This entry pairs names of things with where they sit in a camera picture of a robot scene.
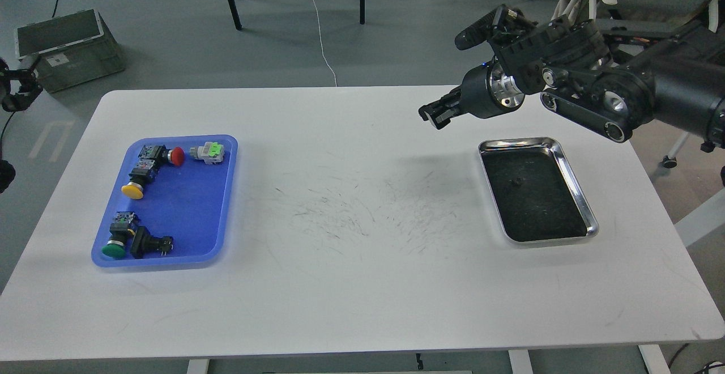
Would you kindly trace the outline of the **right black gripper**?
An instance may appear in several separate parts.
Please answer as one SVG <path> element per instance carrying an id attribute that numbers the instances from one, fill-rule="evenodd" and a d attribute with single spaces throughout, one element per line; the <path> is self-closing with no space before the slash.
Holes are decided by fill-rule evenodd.
<path id="1" fill-rule="evenodd" d="M 466 72 L 460 92 L 446 93 L 421 106 L 419 116 L 436 129 L 437 121 L 448 120 L 450 124 L 451 119 L 466 114 L 486 119 L 514 112 L 524 97 L 514 77 L 505 74 L 499 63 L 484 63 Z"/>

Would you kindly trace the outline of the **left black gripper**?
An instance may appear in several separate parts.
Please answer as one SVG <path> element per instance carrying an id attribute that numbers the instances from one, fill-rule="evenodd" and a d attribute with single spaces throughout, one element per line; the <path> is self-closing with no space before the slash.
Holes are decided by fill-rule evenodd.
<path id="1" fill-rule="evenodd" d="M 10 69 L 7 61 L 1 59 L 2 109 L 6 112 L 21 112 L 31 106 L 44 88 L 36 75 L 39 59 L 24 59 L 17 69 Z"/>

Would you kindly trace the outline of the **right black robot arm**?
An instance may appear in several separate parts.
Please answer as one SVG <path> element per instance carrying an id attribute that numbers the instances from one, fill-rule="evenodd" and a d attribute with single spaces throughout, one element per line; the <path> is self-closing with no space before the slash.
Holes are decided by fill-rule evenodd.
<path id="1" fill-rule="evenodd" d="M 419 108 L 436 129 L 471 114 L 512 113 L 539 94 L 549 111 L 614 142 L 652 120 L 723 147 L 723 34 L 693 21 L 636 56 L 618 57 L 594 20 L 537 24 L 500 5 L 455 38 L 460 50 L 491 46 L 494 57 L 466 72 L 461 85 Z"/>

